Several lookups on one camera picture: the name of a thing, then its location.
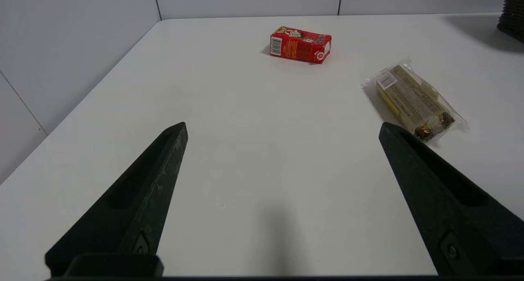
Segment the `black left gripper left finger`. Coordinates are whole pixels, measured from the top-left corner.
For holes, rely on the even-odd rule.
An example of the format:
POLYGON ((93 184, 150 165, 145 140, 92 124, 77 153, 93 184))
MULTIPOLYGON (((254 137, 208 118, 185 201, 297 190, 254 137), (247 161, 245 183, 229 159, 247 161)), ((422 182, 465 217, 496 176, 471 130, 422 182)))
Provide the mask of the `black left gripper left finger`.
POLYGON ((165 129, 45 254, 52 277, 160 277, 157 250, 188 142, 165 129))

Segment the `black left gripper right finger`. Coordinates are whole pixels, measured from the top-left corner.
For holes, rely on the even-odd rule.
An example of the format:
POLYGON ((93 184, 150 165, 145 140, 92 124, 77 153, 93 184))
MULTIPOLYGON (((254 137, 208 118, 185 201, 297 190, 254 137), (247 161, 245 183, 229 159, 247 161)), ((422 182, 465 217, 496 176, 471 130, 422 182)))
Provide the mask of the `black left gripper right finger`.
POLYGON ((379 141, 439 276, 522 277, 524 223, 404 128, 379 141))

